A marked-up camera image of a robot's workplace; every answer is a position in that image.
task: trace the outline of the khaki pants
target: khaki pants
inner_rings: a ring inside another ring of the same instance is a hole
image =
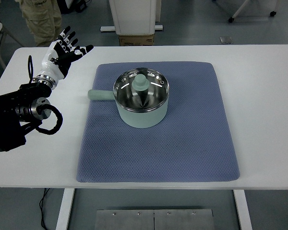
[[[36,46],[49,46],[62,32],[57,0],[15,0],[19,3]]]

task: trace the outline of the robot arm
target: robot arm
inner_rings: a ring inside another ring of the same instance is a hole
[[[71,63],[83,57],[93,49],[92,45],[74,47],[77,39],[70,42],[75,32],[69,36],[67,27],[51,43],[43,60],[42,68],[33,77],[32,60],[29,58],[28,70],[30,82],[20,86],[19,90],[0,96],[0,151],[9,151],[26,143],[25,135],[36,129],[38,132],[52,135],[62,125],[61,113],[46,99],[56,88],[59,80],[66,77]],[[57,116],[57,124],[52,130],[39,126],[53,112]],[[21,126],[20,121],[27,122]]]

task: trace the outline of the gray textured mat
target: gray textured mat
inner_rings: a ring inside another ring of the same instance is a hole
[[[112,90],[133,68],[151,68],[169,82],[168,112],[156,126],[125,124],[115,101],[91,101],[81,146],[79,182],[210,182],[239,178],[213,66],[203,62],[100,65],[93,89]]]

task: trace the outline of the saucepan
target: saucepan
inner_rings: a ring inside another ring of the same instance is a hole
[[[169,84],[160,72],[148,68],[121,74],[113,91],[90,90],[90,100],[115,100],[122,120],[135,128],[158,124],[168,110]]]

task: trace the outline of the cardboard box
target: cardboard box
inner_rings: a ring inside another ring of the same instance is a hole
[[[120,46],[152,46],[155,34],[151,35],[119,35]]]

